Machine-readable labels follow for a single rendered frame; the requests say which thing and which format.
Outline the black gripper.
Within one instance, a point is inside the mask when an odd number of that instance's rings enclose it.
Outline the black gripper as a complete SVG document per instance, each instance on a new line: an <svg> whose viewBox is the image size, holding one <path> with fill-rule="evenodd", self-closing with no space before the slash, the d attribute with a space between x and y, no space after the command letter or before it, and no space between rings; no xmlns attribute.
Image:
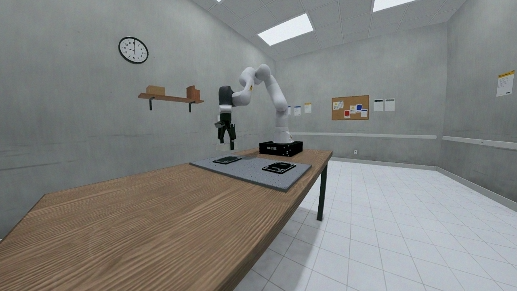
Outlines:
<svg viewBox="0 0 517 291"><path fill-rule="evenodd" d="M231 123L231 114L220 114L220 121L225 121L225 126L218 128L218 139L220 143L224 143L225 131L227 130L230 137L231 150L234 150L234 141L236 139L236 134L235 124Z"/></svg>

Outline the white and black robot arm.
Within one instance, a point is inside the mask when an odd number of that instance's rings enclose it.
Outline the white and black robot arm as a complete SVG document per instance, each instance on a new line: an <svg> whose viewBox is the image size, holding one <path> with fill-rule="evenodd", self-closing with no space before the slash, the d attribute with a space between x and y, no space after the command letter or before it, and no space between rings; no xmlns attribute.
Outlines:
<svg viewBox="0 0 517 291"><path fill-rule="evenodd" d="M292 135L288 130L287 101L266 64L261 64L256 71L252 67L247 67L242 72L240 84L244 87L243 91L235 93L229 85L219 88L219 113L230 114L232 113L232 107L248 105L251 101L254 85L259 85L262 81L265 82L267 91L276 108L273 143L293 143Z"/></svg>

